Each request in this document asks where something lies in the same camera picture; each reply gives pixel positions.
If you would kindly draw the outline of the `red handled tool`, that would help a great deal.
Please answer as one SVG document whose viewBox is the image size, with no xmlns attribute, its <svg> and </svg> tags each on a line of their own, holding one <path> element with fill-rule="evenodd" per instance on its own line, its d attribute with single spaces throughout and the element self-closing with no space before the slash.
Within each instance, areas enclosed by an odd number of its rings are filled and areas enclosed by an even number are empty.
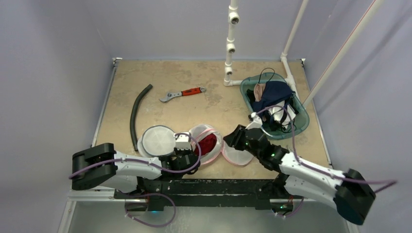
<svg viewBox="0 0 412 233">
<path fill-rule="evenodd" d="M 168 92 L 165 97 L 160 98 L 159 100 L 163 103 L 169 102 L 170 100 L 176 98 L 176 97 L 182 97 L 182 96 L 190 96 L 190 95 L 195 95 L 195 94 L 200 94 L 206 91 L 205 87 L 195 87 L 187 90 L 183 90 L 180 92 L 175 92 L 171 93 Z"/>
</svg>

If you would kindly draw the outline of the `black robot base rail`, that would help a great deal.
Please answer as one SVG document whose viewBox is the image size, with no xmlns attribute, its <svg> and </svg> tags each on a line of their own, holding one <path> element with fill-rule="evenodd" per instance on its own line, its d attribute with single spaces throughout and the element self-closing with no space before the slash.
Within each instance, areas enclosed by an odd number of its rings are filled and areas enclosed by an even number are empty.
<svg viewBox="0 0 412 233">
<path fill-rule="evenodd" d="M 115 191 L 114 198 L 125 200 L 127 209 L 136 211 L 143 204 L 148 211 L 165 207 L 253 207 L 289 214 L 301 197 L 289 194 L 286 175 L 275 179 L 178 179 L 145 180 L 143 189 L 131 193 Z"/>
</svg>

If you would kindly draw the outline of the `teal transparent plastic bin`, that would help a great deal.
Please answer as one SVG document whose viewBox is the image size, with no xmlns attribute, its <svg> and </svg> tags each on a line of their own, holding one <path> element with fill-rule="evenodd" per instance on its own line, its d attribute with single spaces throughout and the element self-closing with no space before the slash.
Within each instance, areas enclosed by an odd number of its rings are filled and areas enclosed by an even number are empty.
<svg viewBox="0 0 412 233">
<path fill-rule="evenodd" d="M 272 76 L 272 72 L 263 73 L 260 82 L 263 83 L 263 82 L 268 82 L 268 81 L 281 81 L 281 82 L 286 83 L 285 79 L 279 74 L 275 73 L 273 78 L 269 80 L 271 76 Z M 250 112 L 254 112 L 254 111 L 252 109 L 251 103 L 249 102 L 249 98 L 247 97 L 246 91 L 248 89 L 253 90 L 254 86 L 258 83 L 258 79 L 259 79 L 259 75 L 256 75 L 253 77 L 248 77 L 240 83 L 240 92 Z M 262 122 L 263 122 L 262 128 L 264 132 L 268 135 L 268 137 L 270 137 L 271 139 L 281 140 L 281 139 L 290 138 L 292 136 L 292 131 L 294 131 L 295 134 L 299 134 L 302 131 L 304 131 L 309 125 L 309 115 L 306 112 L 305 108 L 302 106 L 300 100 L 298 99 L 296 92 L 295 92 L 294 97 L 289 99 L 289 101 L 291 102 L 293 107 L 297 109 L 299 113 L 297 114 L 295 119 L 291 121 L 287 129 L 289 131 L 288 133 L 284 133 L 279 130 L 273 131 L 269 127 L 270 117 L 267 111 L 270 108 L 278 107 L 278 105 L 269 106 L 259 111 L 260 112 L 259 116 L 261 117 Z"/>
</svg>

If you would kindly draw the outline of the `pink-trimmed white mesh laundry bag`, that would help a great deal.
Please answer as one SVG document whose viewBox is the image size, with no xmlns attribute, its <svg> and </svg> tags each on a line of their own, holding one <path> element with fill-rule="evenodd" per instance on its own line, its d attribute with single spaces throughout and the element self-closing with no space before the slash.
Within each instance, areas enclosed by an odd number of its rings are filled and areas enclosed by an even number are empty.
<svg viewBox="0 0 412 233">
<path fill-rule="evenodd" d="M 253 159 L 253 155 L 249 152 L 229 147 L 223 140 L 221 133 L 210 125 L 199 124 L 191 128 L 189 133 L 200 145 L 200 149 L 198 149 L 196 143 L 191 142 L 195 154 L 201 156 L 200 164 L 202 166 L 212 163 L 220 155 L 236 166 L 246 166 Z"/>
</svg>

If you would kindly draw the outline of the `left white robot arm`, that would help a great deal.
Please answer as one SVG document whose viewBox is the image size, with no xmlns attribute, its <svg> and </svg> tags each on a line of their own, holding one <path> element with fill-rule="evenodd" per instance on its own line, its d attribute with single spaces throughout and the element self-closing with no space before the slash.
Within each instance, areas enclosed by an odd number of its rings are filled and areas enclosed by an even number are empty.
<svg viewBox="0 0 412 233">
<path fill-rule="evenodd" d="M 112 143 L 104 143 L 73 154 L 69 179 L 76 191 L 104 186 L 138 199 L 145 192 L 145 180 L 180 179 L 195 173 L 199 166 L 200 157 L 192 149 L 145 158 L 116 151 Z"/>
</svg>

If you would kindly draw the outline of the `red garment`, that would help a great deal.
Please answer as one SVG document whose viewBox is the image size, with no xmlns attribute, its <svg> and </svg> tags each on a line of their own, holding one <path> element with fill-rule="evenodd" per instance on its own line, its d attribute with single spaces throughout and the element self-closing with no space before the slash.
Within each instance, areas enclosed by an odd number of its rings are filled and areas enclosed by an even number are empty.
<svg viewBox="0 0 412 233">
<path fill-rule="evenodd" d="M 217 137 L 215 134 L 209 134 L 205 138 L 201 139 L 198 143 L 201 151 L 199 151 L 197 146 L 195 146 L 195 154 L 205 156 L 215 148 L 217 144 Z"/>
</svg>

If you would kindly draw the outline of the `white bra with black straps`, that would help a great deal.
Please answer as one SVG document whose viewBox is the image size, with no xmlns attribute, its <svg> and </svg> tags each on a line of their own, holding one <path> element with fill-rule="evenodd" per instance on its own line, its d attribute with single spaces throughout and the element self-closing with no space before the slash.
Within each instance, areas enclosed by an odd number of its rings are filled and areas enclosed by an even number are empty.
<svg viewBox="0 0 412 233">
<path fill-rule="evenodd" d="M 291 121 L 295 119 L 299 113 L 295 107 L 288 101 L 279 102 L 278 107 L 270 108 L 267 112 L 270 117 L 269 127 L 271 130 L 279 130 L 288 133 L 287 130 Z"/>
</svg>

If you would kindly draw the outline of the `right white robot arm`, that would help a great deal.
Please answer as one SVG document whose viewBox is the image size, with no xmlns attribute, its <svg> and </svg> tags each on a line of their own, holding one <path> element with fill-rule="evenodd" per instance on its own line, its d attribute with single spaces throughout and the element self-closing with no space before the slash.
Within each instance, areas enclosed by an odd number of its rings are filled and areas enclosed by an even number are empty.
<svg viewBox="0 0 412 233">
<path fill-rule="evenodd" d="M 345 220 L 364 224 L 376 194 L 358 171 L 343 172 L 296 158 L 293 152 L 272 144 L 258 128 L 238 125 L 223 139 L 229 147 L 249 152 L 266 169 L 285 176 L 273 184 L 276 196 L 291 194 L 316 200 L 335 209 Z"/>
</svg>

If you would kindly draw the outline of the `white PVC pipe frame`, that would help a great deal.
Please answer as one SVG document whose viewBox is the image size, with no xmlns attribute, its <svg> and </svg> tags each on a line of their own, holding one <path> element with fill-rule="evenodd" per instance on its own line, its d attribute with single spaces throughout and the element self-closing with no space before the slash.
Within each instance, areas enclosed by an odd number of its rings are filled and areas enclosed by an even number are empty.
<svg viewBox="0 0 412 233">
<path fill-rule="evenodd" d="M 299 10 L 296 12 L 295 20 L 293 24 L 287 23 L 286 25 L 291 26 L 292 28 L 289 31 L 288 36 L 281 36 L 281 38 L 286 40 L 285 46 L 281 48 L 281 54 L 279 55 L 279 59 L 286 71 L 287 78 L 286 81 L 288 84 L 291 85 L 292 90 L 296 90 L 296 83 L 295 79 L 291 73 L 290 66 L 288 63 L 288 51 L 290 45 L 292 44 L 297 29 L 299 28 L 303 15 L 308 5 L 307 0 L 301 1 L 301 5 Z M 306 107 L 314 98 L 314 96 L 318 93 L 320 88 L 326 82 L 326 80 L 332 74 L 332 71 L 337 67 L 339 62 L 343 59 L 344 55 L 347 54 L 348 50 L 352 47 L 355 40 L 359 37 L 360 33 L 366 28 L 366 25 L 372 19 L 374 14 L 378 11 L 380 6 L 383 4 L 382 0 L 374 0 L 370 3 L 368 8 L 366 9 L 365 13 L 363 13 L 362 17 L 359 19 L 357 24 L 355 25 L 354 29 L 351 31 L 347 39 L 343 42 L 339 50 L 336 52 L 334 57 L 331 59 L 323 73 L 321 74 L 319 80 L 315 83 L 314 87 L 310 90 L 309 95 L 303 101 L 303 105 Z M 245 58 L 252 58 L 257 59 L 259 55 L 264 55 L 265 53 L 270 53 L 273 51 L 273 48 L 269 43 L 264 43 L 263 45 L 259 45 L 259 39 L 252 39 L 251 36 L 247 36 L 246 39 L 241 39 L 239 35 L 236 33 L 236 28 L 238 27 L 239 21 L 242 20 L 239 14 L 239 1 L 232 0 L 228 6 L 228 35 L 226 38 L 226 45 L 225 45 L 225 52 L 226 58 L 224 62 L 224 78 L 223 84 L 225 86 L 234 86 L 240 85 L 240 80 L 232 79 L 233 76 L 233 56 L 234 54 L 241 50 L 242 48 L 246 48 L 249 46 L 246 51 L 251 52 L 252 55 L 246 55 Z"/>
</svg>

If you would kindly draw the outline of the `blue-trimmed white mesh laundry bag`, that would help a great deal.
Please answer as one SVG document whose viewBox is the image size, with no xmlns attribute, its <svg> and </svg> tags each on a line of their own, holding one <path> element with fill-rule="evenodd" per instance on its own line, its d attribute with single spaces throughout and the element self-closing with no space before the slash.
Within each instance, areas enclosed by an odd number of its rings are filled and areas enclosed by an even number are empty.
<svg viewBox="0 0 412 233">
<path fill-rule="evenodd" d="M 149 127 L 137 142 L 139 154 L 146 158 L 171 155 L 175 147 L 174 134 L 164 125 Z"/>
</svg>

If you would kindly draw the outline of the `pink bra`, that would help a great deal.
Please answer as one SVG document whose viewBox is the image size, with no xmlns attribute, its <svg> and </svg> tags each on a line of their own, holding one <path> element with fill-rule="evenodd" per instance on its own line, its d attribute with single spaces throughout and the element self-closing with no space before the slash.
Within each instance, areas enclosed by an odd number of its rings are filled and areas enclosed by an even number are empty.
<svg viewBox="0 0 412 233">
<path fill-rule="evenodd" d="M 255 101 L 261 101 L 265 87 L 266 87 L 265 83 L 257 83 L 254 86 L 253 94 L 255 97 Z"/>
</svg>

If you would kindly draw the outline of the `navy blue bra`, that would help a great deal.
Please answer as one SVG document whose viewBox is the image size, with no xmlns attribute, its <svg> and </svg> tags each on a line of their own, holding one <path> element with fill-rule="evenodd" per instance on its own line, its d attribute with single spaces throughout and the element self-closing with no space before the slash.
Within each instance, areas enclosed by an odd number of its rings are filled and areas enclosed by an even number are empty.
<svg viewBox="0 0 412 233">
<path fill-rule="evenodd" d="M 293 98 L 295 92 L 285 82 L 268 81 L 263 92 L 261 101 L 251 103 L 254 112 L 259 112 L 262 109 L 277 105 L 279 102 L 288 101 Z"/>
</svg>

